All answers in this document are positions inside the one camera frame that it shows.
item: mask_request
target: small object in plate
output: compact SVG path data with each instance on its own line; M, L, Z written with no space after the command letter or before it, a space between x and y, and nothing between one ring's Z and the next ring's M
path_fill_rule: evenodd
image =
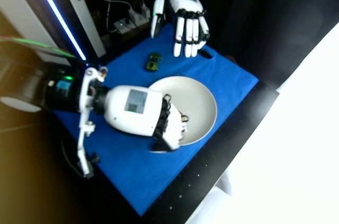
M206 50L199 49L198 53L202 56L205 57L206 59L212 59L213 56L209 54Z
M151 53L146 64L146 69L149 71L157 71L158 63L161 59L161 55L158 53Z

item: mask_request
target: white panel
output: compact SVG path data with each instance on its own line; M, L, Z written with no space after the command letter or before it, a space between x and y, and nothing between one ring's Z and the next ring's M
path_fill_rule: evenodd
M0 0L0 11L22 37L57 47L26 0ZM37 55L43 61L70 65L65 58L51 56L42 52L37 52Z
M98 57L102 57L106 53L106 51L94 25L93 19L87 8L85 0L70 0L70 2L72 3L74 10L81 24L83 25L83 28L93 46L94 51L96 52L96 55Z

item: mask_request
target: round plate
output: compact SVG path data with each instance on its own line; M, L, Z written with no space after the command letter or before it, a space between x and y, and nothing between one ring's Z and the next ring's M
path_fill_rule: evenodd
M213 128L217 119L217 103L208 88L199 81L182 76L165 77L149 88L163 95L169 94L176 108L189 117L188 131L180 145L201 140Z

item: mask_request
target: black curtain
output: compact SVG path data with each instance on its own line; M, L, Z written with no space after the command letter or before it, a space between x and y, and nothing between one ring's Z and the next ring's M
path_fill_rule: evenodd
M208 10L208 44L272 87L283 83L339 21L339 0L201 2Z

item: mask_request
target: robotic hand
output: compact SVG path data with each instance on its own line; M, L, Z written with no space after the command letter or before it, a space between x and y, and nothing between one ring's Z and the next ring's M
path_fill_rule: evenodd
M88 68L82 81L79 110L78 158L85 177L91 177L91 163L84 148L85 136L90 136L95 125L89 121L94 110L103 114L106 122L123 132L155 137L152 151L173 151L187 131L188 117L171 103L169 95L140 86L120 85L113 89L101 86L108 70Z
M199 0L169 0L171 11L177 18L175 44L173 54L178 57L183 44L184 29L185 56L195 57L210 37L209 28L205 20L203 9ZM165 0L155 0L153 7L153 18L151 23L151 37L157 37L160 33L164 14Z

